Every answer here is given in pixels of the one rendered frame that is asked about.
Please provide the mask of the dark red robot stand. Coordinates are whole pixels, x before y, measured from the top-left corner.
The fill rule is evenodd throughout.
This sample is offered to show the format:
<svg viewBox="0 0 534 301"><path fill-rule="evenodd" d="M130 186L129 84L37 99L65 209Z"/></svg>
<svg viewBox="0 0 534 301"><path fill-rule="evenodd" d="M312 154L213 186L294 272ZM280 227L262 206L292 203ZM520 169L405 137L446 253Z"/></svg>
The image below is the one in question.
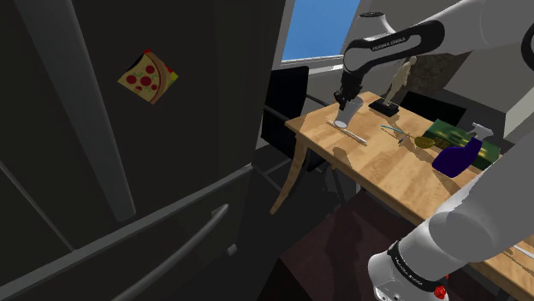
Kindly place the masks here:
<svg viewBox="0 0 534 301"><path fill-rule="evenodd" d="M360 192L279 256L257 301L377 301L368 261L413 229Z"/></svg>

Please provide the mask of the black chair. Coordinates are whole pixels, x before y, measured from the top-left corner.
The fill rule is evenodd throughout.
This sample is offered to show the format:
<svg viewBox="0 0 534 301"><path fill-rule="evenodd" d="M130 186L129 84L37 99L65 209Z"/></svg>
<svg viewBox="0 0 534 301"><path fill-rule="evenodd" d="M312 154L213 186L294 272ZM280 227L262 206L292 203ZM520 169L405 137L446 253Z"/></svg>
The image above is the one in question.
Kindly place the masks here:
<svg viewBox="0 0 534 301"><path fill-rule="evenodd" d="M296 138L285 122L301 116L308 76L307 66L273 70L264 101L261 138L291 159Z"/></svg>

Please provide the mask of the beige figure on black base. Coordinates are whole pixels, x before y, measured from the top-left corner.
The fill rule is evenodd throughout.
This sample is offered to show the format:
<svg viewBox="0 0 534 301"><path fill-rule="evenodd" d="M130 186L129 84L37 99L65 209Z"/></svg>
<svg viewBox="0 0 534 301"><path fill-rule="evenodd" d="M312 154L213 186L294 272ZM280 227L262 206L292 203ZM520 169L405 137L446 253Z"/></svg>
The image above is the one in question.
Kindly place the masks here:
<svg viewBox="0 0 534 301"><path fill-rule="evenodd" d="M375 111L391 117L396 115L399 112L399 105L392 102L395 94L401 89L401 87L406 86L407 79L410 74L412 65L417 61L416 56L411 56L410 59L405 62L397 71L396 75L393 77L391 82L391 87L386 98L379 98L378 100L372 102L369 107Z"/></svg>

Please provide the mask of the slim silver utensil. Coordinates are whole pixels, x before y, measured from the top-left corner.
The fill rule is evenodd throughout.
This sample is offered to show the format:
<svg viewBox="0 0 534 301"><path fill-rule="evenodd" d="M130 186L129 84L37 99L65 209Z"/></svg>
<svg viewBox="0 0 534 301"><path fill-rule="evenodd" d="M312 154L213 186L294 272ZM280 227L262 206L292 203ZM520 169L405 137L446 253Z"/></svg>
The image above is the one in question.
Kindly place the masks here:
<svg viewBox="0 0 534 301"><path fill-rule="evenodd" d="M329 124L330 126L332 126L334 129L338 130L339 132L344 133L344 134L348 135L349 137L351 137L353 139L356 139L357 141L359 141L360 143L363 143L364 145L367 145L367 143L368 143L367 140L365 140L365 139L361 138L360 136L348 131L347 129L338 127L333 121L327 119L326 123Z"/></svg>
<svg viewBox="0 0 534 301"><path fill-rule="evenodd" d="M532 260L534 260L534 247L533 246L525 244L524 242L521 242L519 244L514 245L513 248L517 251L520 251L524 255L528 256Z"/></svg>

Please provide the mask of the green book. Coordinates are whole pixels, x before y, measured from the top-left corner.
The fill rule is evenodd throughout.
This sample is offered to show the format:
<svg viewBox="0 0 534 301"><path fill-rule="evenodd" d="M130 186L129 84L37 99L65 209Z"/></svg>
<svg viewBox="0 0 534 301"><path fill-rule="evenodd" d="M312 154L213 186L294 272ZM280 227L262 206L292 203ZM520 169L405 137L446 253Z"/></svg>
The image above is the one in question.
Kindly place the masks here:
<svg viewBox="0 0 534 301"><path fill-rule="evenodd" d="M424 137L433 139L436 142L435 146L443 150L451 146L465 146L473 136L473 134L469 134L469 132L437 119L425 131ZM500 156L500 147L491 144L485 139L483 141L483 146L478 153L478 157L471 165L480 170L485 170Z"/></svg>

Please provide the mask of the wooden table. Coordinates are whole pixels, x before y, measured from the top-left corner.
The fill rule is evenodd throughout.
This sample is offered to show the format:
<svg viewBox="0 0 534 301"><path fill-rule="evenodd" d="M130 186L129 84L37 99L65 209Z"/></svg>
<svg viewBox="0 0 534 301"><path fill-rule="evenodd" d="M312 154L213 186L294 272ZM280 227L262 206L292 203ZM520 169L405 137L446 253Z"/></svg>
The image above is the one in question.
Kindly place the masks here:
<svg viewBox="0 0 534 301"><path fill-rule="evenodd" d="M282 198L292 189L306 152L316 151L416 228L485 171L469 169L455 179L443 177L431 165L437 149L398 145L396 137L382 127L388 119L368 106L354 116L347 128L367 140L367 145L326 123L336 113L336 106L330 105L288 122L297 143ZM509 255L509 249L514 248L471 264L518 301L534 301L534 263L519 255Z"/></svg>

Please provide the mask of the pizza slice magnet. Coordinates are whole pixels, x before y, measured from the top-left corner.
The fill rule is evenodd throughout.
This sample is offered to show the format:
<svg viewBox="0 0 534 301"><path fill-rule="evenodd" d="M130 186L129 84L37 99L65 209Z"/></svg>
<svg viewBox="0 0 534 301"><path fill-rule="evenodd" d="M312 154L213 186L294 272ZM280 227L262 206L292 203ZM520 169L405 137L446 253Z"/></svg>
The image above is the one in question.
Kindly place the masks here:
<svg viewBox="0 0 534 301"><path fill-rule="evenodd" d="M151 50L138 60L117 81L150 104L155 104L175 83L178 75Z"/></svg>

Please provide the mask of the dark grey refrigerator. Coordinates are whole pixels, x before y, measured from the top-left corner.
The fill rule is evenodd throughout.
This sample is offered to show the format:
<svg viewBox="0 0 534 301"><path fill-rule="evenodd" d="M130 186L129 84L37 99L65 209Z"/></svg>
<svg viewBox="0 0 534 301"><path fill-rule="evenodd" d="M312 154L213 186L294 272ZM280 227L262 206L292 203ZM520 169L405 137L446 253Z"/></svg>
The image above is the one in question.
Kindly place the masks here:
<svg viewBox="0 0 534 301"><path fill-rule="evenodd" d="M234 249L285 2L0 0L0 301L168 301Z"/></svg>

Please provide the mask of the window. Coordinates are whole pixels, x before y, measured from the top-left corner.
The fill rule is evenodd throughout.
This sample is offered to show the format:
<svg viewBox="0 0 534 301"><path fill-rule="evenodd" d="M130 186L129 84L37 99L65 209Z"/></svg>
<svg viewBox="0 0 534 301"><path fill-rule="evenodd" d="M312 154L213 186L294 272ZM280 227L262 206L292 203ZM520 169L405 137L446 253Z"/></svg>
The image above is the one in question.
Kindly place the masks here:
<svg viewBox="0 0 534 301"><path fill-rule="evenodd" d="M341 53L360 0L295 0L282 60Z"/></svg>

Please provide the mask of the clear drinking glass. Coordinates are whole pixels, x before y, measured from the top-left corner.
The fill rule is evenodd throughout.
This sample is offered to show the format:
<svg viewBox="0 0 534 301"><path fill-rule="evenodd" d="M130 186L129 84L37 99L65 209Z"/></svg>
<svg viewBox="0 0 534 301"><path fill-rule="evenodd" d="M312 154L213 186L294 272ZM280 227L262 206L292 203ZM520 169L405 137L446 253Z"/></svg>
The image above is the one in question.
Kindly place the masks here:
<svg viewBox="0 0 534 301"><path fill-rule="evenodd" d="M347 128L353 116L363 104L364 101L360 97L356 97L353 101L346 101L344 105L339 104L334 124L339 128Z"/></svg>

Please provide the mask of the purple spray bottle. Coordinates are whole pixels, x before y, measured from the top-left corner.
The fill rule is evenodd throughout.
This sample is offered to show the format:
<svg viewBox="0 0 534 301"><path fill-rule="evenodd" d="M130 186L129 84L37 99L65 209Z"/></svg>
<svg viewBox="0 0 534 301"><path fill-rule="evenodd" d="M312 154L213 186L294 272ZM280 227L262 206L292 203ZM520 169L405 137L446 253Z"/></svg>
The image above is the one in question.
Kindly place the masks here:
<svg viewBox="0 0 534 301"><path fill-rule="evenodd" d="M478 157L485 138L494 133L491 129L475 122L469 134L473 134L468 143L463 146L451 146L443 149L432 162L432 167L449 178L454 178L466 170Z"/></svg>

